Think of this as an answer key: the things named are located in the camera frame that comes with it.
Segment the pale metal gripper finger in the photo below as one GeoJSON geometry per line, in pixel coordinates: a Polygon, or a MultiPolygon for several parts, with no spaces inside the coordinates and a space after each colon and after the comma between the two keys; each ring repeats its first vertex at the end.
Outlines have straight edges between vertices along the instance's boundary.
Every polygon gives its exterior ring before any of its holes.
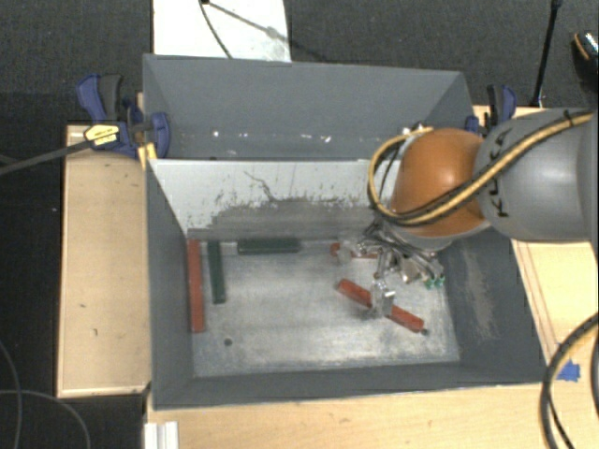
{"type": "Polygon", "coordinates": [[[336,250],[336,258],[340,264],[349,264],[360,257],[361,251],[357,242],[350,240],[339,242],[336,250]]]}
{"type": "Polygon", "coordinates": [[[386,282],[373,282],[369,291],[368,318],[388,317],[392,313],[396,292],[386,282]]]}

